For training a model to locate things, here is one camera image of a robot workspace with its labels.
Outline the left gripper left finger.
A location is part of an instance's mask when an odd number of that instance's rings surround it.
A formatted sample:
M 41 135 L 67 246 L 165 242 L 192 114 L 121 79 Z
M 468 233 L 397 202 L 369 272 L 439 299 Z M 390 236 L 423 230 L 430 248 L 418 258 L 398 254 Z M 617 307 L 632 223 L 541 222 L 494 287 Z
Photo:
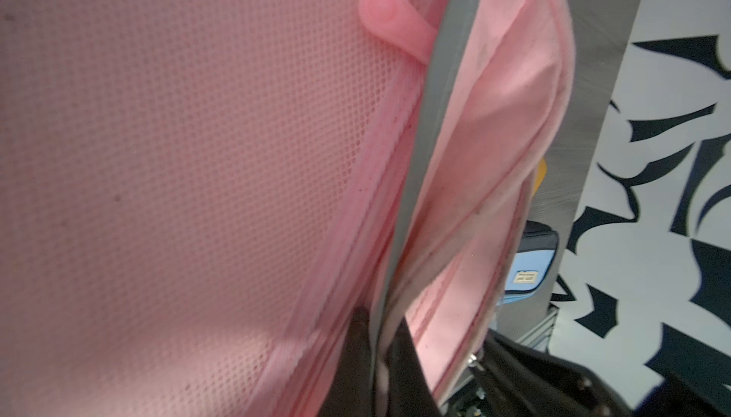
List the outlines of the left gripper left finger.
M 372 415 L 369 311 L 357 308 L 350 320 L 337 370 L 319 417 Z

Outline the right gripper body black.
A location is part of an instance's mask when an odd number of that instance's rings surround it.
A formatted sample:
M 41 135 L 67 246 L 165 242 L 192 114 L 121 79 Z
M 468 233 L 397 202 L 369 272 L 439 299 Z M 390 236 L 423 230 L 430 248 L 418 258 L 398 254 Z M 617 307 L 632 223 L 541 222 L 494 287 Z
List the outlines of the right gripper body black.
M 469 364 L 491 416 L 629 416 L 631 409 L 589 369 L 490 331 Z

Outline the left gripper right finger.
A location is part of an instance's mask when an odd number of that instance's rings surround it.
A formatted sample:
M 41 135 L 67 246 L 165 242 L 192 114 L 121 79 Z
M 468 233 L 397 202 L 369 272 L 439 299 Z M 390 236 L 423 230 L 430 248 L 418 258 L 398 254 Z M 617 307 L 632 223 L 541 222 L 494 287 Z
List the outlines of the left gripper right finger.
M 403 319 L 388 349 L 388 413 L 390 417 L 441 417 L 426 382 L 416 348 Z

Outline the blue pencil case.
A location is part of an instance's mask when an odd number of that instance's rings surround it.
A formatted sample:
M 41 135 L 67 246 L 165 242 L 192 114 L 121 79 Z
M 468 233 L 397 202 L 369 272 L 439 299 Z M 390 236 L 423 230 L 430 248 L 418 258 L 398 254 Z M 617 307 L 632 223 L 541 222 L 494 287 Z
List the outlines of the blue pencil case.
M 527 221 L 513 259 L 501 305 L 525 300 L 541 287 L 554 262 L 559 234 L 550 226 Z

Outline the pink student backpack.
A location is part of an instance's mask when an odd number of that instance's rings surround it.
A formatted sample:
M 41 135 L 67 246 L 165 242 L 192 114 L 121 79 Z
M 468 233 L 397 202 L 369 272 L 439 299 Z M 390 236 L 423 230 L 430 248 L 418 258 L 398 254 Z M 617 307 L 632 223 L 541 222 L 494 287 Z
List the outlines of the pink student backpack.
M 354 308 L 447 400 L 567 0 L 1 0 L 1 412 L 313 416 Z

